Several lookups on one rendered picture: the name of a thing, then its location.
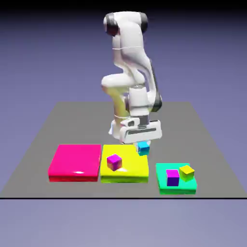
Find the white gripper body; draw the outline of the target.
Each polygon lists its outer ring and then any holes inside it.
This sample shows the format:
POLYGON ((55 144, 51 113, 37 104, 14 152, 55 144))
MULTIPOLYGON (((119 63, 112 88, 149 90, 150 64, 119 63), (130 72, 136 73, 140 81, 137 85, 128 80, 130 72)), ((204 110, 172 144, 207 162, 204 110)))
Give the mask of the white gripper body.
POLYGON ((120 129, 119 139, 123 144, 130 144, 160 139, 161 137, 161 122, 159 120, 154 120, 144 126, 123 126, 120 129))

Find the small cyan cube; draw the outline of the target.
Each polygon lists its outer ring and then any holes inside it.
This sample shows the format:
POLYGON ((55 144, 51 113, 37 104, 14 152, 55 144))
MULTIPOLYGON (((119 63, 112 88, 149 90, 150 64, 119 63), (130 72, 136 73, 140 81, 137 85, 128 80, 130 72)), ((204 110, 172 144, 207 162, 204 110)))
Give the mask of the small cyan cube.
POLYGON ((142 141, 137 143, 137 153, 140 156, 148 155, 149 151, 150 151, 150 145, 148 142, 142 141))

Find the small magenta cube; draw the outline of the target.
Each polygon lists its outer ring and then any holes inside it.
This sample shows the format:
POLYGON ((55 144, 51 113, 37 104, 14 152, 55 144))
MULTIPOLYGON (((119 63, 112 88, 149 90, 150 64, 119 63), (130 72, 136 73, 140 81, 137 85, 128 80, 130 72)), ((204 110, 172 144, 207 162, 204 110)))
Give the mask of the small magenta cube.
POLYGON ((112 171, 120 169, 122 167, 122 158, 117 154, 107 157, 107 166, 112 171))

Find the small purple cube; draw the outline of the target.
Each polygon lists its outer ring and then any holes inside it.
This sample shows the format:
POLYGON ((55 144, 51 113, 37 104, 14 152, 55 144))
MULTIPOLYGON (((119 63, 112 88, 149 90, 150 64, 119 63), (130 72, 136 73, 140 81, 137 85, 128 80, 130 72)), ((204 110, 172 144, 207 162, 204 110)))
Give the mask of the small purple cube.
POLYGON ((167 169, 166 170, 166 184, 169 187, 179 185, 179 172, 177 169, 167 169))

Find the small yellow cube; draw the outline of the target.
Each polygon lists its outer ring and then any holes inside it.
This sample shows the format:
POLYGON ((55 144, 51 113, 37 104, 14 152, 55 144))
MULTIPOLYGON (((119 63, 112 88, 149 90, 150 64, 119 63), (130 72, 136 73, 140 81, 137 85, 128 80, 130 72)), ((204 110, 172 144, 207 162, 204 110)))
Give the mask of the small yellow cube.
POLYGON ((189 165, 185 165, 179 168, 179 176, 184 182, 188 182, 194 178, 195 170, 189 165))

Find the large yellow box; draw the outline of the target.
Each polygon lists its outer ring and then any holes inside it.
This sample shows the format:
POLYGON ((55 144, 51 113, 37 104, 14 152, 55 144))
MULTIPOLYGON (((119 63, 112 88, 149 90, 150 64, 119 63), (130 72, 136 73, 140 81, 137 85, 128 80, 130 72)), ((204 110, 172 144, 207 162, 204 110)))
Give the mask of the large yellow box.
POLYGON ((149 165, 146 155, 140 156, 134 145, 103 145, 100 180, 102 183, 147 183, 149 165), (116 157, 122 166, 113 171, 108 167, 108 158, 116 157))

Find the large green box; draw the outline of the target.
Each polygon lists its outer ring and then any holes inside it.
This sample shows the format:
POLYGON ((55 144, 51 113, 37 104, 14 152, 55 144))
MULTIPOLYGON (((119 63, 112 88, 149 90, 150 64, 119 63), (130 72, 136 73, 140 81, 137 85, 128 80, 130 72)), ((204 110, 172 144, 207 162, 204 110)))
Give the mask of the large green box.
POLYGON ((166 170, 167 169, 177 169, 189 163, 157 163, 156 164, 156 175, 158 181, 158 187, 160 194, 195 194, 197 189, 197 182, 195 176, 192 180, 184 182, 181 178, 179 179, 178 186, 169 187, 166 184, 166 170))

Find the large pink box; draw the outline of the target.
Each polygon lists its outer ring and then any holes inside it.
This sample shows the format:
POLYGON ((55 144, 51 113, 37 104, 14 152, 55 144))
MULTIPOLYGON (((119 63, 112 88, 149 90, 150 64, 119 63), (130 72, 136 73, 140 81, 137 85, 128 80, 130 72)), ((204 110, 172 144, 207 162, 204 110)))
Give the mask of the large pink box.
POLYGON ((48 168, 50 182, 97 182, 100 144, 60 144, 48 168))

